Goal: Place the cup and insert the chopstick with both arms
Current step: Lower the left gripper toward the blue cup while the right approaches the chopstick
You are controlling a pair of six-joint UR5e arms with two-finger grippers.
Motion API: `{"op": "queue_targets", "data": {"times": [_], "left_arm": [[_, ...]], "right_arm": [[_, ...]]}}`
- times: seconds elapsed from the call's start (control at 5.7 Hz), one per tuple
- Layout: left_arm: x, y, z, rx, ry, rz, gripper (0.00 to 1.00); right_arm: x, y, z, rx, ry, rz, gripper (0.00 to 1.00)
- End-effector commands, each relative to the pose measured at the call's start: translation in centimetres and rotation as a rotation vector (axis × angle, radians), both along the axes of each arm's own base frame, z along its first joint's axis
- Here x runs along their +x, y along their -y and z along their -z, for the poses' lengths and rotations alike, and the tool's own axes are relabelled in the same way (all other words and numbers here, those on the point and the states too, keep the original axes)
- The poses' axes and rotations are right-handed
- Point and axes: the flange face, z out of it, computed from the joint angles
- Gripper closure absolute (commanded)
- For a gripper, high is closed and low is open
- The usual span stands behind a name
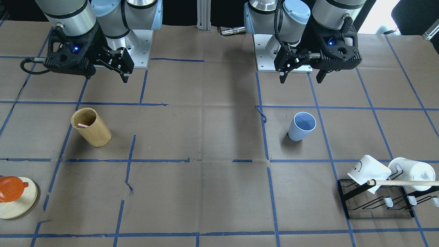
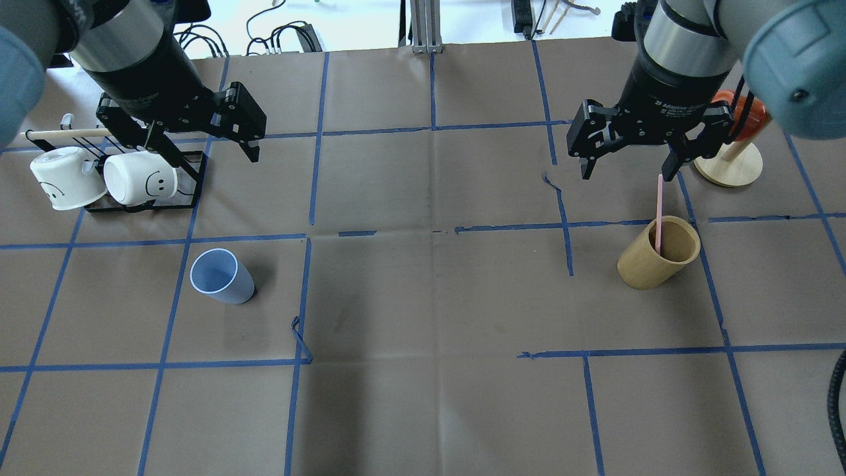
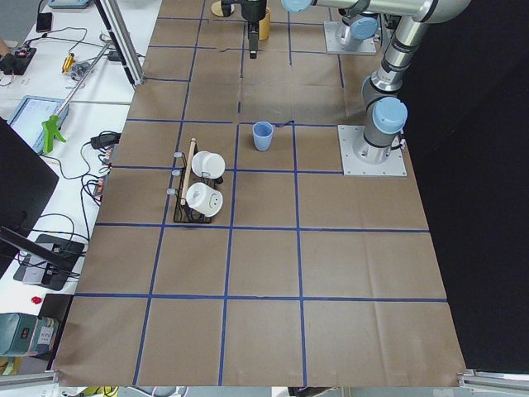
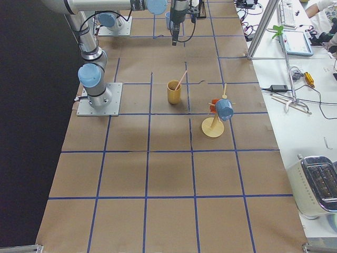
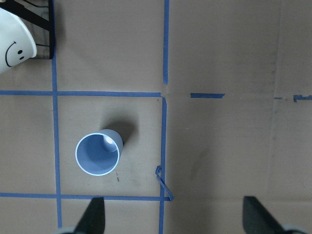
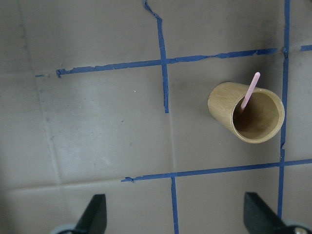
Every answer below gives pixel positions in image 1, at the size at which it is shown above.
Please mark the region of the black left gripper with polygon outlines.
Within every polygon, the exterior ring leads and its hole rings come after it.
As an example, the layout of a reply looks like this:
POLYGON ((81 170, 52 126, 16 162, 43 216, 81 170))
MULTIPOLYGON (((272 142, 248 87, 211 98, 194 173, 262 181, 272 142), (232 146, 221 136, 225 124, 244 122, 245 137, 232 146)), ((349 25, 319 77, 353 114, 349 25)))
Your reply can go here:
POLYGON ((284 84, 287 72, 309 64, 321 69, 316 75, 317 83, 322 83, 328 71, 354 69, 362 62, 358 49, 357 32, 352 21, 343 21, 338 29, 329 29, 316 21, 309 21, 294 55, 284 48, 278 52, 274 65, 280 72, 280 83, 284 84))

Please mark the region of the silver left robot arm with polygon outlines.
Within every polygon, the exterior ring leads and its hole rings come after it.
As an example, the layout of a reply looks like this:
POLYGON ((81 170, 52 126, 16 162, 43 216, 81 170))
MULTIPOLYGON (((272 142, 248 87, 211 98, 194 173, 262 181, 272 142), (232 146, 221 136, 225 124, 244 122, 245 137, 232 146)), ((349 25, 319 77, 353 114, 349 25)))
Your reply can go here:
POLYGON ((246 33, 273 35, 279 51, 273 64, 280 83, 294 69, 318 69, 317 83, 333 71, 362 62, 353 22, 365 0, 249 0, 244 5, 246 33))

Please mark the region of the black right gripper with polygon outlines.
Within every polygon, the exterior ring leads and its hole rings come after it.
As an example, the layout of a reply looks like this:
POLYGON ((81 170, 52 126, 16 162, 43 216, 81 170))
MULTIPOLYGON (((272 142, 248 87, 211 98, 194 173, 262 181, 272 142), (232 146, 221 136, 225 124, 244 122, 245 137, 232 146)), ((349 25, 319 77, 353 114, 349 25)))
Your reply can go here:
POLYGON ((108 46, 103 31, 96 23, 80 36, 66 36, 63 23, 57 23, 49 38, 49 48, 44 67, 51 72, 91 77, 95 65, 117 72, 127 83, 133 72, 134 62, 125 47, 116 50, 108 46))

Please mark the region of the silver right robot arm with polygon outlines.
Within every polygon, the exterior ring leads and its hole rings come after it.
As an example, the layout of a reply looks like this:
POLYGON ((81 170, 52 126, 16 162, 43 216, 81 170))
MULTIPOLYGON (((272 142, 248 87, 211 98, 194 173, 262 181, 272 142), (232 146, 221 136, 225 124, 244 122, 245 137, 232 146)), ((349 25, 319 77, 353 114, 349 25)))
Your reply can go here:
POLYGON ((38 0, 53 31, 45 58, 51 72, 90 79, 96 67, 116 72, 124 83, 149 64, 152 37, 163 23, 161 0, 38 0))

